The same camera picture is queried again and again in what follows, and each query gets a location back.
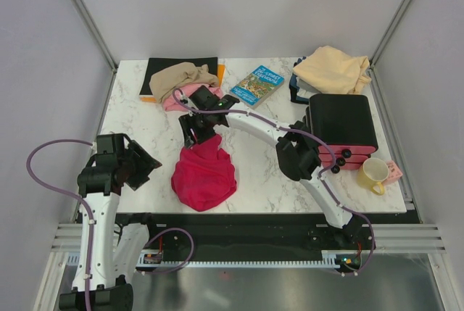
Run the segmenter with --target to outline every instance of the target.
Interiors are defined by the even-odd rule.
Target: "white wall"
[[[31,310],[59,220],[71,202],[26,173],[54,138],[91,140],[110,71],[70,0],[0,0],[0,305]],[[76,189],[86,147],[44,150],[33,168]]]
[[[464,3],[415,0],[378,71],[423,218],[464,288]]]
[[[372,55],[401,0],[84,0],[117,61]]]

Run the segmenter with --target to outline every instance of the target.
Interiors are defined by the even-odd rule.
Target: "white marble surface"
[[[305,105],[289,100],[288,81],[295,58],[223,59],[225,93],[260,65],[285,77],[286,82],[256,110],[277,120],[293,123],[305,114]],[[171,189],[170,178],[183,145],[178,123],[182,112],[164,112],[161,105],[140,101],[138,93],[148,60],[122,61],[109,100],[101,133],[127,133],[140,143],[163,166],[150,175],[150,181],[134,192],[123,188],[118,212],[196,212],[181,204]],[[386,161],[391,155],[370,88],[369,98],[379,149],[374,156]],[[311,195],[299,183],[290,181],[278,168],[276,151],[249,134],[216,128],[223,137],[222,147],[231,155],[236,168],[238,189],[228,200],[210,209],[210,213],[289,213],[321,212]],[[356,185],[356,171],[330,174],[339,198],[348,207],[361,212],[405,212],[405,203],[398,183],[386,187],[383,196],[376,196]]]

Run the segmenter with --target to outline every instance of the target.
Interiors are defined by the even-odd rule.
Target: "book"
[[[282,76],[264,66],[259,66],[235,85],[229,93],[247,106],[255,108],[275,92],[282,83]]]
[[[224,74],[224,65],[219,67],[219,70],[222,70],[222,75],[219,77],[218,72],[218,58],[217,57],[203,57],[198,59],[168,59],[168,58],[161,58],[161,57],[151,57],[148,60],[148,66],[146,66],[145,78],[144,83],[140,89],[140,100],[145,102],[156,102],[152,95],[152,90],[150,90],[150,80],[152,79],[152,75],[158,73],[161,70],[166,68],[172,67],[173,65],[178,65],[182,62],[191,62],[197,67],[201,67],[202,65],[208,65],[208,72],[214,75],[217,75],[219,78],[219,83],[222,80]]]

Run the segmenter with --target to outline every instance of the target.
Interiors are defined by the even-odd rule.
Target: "black knob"
[[[340,167],[338,165],[335,165],[331,168],[332,173],[338,173],[340,172]]]
[[[343,150],[341,151],[341,155],[342,155],[342,157],[344,157],[345,159],[349,159],[349,158],[351,157],[351,155],[352,155],[352,154],[351,154],[351,150],[349,150],[349,149],[343,149]]]
[[[346,163],[347,163],[347,162],[345,161],[345,159],[344,159],[343,157],[339,157],[339,158],[336,160],[336,164],[337,164],[338,166],[340,166],[340,167],[341,167],[341,166],[345,166]]]

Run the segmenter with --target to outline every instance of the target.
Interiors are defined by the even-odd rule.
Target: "yellow mug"
[[[382,182],[389,176],[388,165],[376,157],[371,157],[364,161],[357,171],[357,184],[369,189],[374,194],[384,195],[385,188]]]

